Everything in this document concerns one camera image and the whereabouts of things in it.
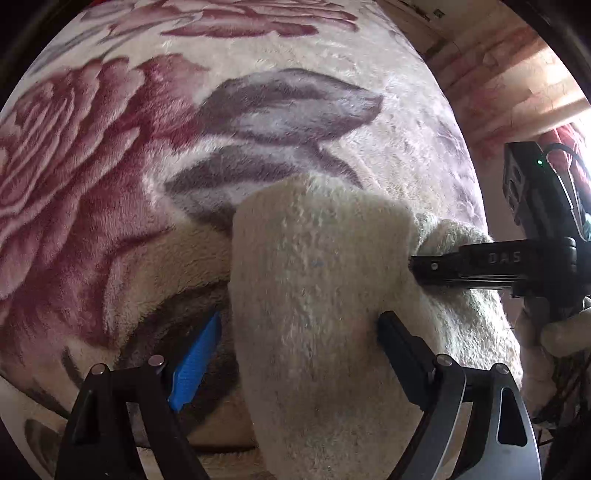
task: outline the white fleece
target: white fleece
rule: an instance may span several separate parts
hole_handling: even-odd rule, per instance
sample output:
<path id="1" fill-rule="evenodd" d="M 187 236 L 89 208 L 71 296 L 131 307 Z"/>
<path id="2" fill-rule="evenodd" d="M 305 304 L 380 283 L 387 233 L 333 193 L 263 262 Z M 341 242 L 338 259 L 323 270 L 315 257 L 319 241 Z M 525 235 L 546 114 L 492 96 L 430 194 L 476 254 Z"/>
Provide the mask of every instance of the white fleece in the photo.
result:
<path id="1" fill-rule="evenodd" d="M 409 255 L 489 241 L 474 227 L 325 176 L 291 177 L 242 203 L 230 280 L 242 385 L 280 480 L 387 478 L 420 419 L 376 341 L 394 310 L 461 365 L 506 363 L 518 344 L 496 293 L 420 288 Z"/>

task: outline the blue plastic part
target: blue plastic part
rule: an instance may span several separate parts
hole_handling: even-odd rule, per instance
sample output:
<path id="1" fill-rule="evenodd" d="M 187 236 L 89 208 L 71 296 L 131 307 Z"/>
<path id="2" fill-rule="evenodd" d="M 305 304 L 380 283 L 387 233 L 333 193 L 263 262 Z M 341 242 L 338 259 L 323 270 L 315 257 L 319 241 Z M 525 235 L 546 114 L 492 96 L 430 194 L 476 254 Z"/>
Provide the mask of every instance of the blue plastic part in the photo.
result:
<path id="1" fill-rule="evenodd" d="M 179 412 L 195 396 L 221 334 L 220 314 L 215 313 L 173 373 L 168 404 L 175 412 Z"/>

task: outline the metal pin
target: metal pin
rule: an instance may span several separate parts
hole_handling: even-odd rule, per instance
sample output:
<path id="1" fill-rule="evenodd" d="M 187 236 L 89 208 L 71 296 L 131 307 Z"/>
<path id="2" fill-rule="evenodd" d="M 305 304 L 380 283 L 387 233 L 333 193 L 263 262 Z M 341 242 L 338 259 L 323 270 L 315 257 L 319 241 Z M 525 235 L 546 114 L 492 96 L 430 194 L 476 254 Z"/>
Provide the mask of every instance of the metal pin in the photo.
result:
<path id="1" fill-rule="evenodd" d="M 100 375 L 105 373 L 106 370 L 107 367 L 105 364 L 96 364 L 92 366 L 92 368 L 90 369 L 90 373 L 93 375 Z"/>
<path id="2" fill-rule="evenodd" d="M 502 375 L 506 375 L 507 373 L 509 373 L 509 369 L 507 368 L 506 365 L 497 364 L 495 367 L 496 367 L 496 371 L 498 371 Z"/>
<path id="3" fill-rule="evenodd" d="M 148 360 L 148 365 L 151 367 L 159 367 L 164 363 L 164 357 L 162 355 L 152 355 Z"/>
<path id="4" fill-rule="evenodd" d="M 450 367 L 453 363 L 453 360 L 452 357 L 450 357 L 449 355 L 442 353 L 441 355 L 437 356 L 437 363 L 442 367 Z"/>

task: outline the beige fabric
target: beige fabric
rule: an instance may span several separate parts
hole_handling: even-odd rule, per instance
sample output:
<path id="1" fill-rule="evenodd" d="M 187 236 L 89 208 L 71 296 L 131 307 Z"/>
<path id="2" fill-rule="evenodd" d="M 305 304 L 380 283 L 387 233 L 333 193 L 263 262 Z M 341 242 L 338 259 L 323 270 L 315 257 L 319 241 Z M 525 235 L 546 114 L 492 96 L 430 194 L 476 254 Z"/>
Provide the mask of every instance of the beige fabric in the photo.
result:
<path id="1" fill-rule="evenodd" d="M 474 227 L 303 175 L 246 199 L 233 235 L 243 389 L 267 467 L 281 480 L 386 478 L 406 448 L 420 411 L 376 342 L 385 310 L 433 351 L 469 367 L 505 362 L 520 381 L 497 294 L 425 291 L 408 269 L 417 252 L 486 241 Z"/>

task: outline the black clamp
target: black clamp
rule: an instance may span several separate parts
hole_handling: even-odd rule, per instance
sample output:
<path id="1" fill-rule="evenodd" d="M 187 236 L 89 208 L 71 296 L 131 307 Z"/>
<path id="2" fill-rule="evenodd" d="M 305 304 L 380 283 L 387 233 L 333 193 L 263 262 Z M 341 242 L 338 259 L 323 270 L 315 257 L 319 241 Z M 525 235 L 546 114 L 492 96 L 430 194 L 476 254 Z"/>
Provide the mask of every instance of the black clamp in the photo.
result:
<path id="1" fill-rule="evenodd" d="M 394 312 L 378 320 L 378 340 L 408 400 L 424 412 L 388 480 L 432 480 L 450 442 L 462 403 L 472 413 L 453 480 L 539 480 L 540 458 L 523 399 L 509 368 L 460 366 L 435 356 Z"/>
<path id="2" fill-rule="evenodd" d="M 445 255 L 411 257 L 409 268 L 423 286 L 508 289 L 514 297 L 570 307 L 591 293 L 580 249 L 568 237 L 473 244 Z"/>
<path id="3" fill-rule="evenodd" d="M 197 391 L 221 336 L 216 313 L 196 322 L 176 356 L 111 371 L 97 364 L 76 398 L 60 445 L 56 480 L 145 479 L 127 403 L 137 403 L 165 479 L 209 480 L 175 415 Z"/>

